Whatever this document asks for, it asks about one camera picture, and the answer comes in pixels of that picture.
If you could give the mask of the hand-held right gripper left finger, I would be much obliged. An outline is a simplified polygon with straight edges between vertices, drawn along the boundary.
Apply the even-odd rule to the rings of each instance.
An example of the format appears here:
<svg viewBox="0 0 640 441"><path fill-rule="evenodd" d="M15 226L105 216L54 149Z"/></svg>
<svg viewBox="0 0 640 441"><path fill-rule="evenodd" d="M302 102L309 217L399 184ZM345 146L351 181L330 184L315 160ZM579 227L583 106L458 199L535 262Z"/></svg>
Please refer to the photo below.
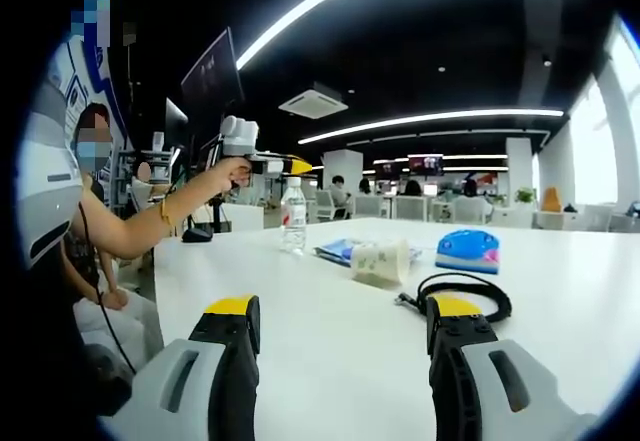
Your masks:
<svg viewBox="0 0 640 441"><path fill-rule="evenodd" d="M116 440L253 440L260 302L221 299L190 336L168 344L133 378L114 415Z"/></svg>

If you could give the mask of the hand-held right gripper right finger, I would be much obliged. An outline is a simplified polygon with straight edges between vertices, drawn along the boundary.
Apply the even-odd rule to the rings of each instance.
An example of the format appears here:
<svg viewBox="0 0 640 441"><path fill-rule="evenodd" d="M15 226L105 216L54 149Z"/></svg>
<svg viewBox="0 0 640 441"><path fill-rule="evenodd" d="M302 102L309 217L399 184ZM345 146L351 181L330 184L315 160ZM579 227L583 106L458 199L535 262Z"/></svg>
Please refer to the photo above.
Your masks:
<svg viewBox="0 0 640 441"><path fill-rule="evenodd" d="M426 300L429 384L438 440L579 440L597 416L560 397L552 372L497 338L472 303Z"/></svg>

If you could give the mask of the person's left hand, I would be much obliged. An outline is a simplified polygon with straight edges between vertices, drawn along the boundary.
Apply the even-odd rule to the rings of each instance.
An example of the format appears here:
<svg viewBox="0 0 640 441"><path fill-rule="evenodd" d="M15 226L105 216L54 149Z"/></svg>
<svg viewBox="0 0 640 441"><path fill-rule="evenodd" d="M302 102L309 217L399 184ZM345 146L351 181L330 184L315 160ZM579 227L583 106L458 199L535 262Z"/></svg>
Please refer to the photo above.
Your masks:
<svg viewBox="0 0 640 441"><path fill-rule="evenodd" d="M224 158L208 172L213 195L230 191L234 186L246 187L250 182L251 163L243 157Z"/></svg>

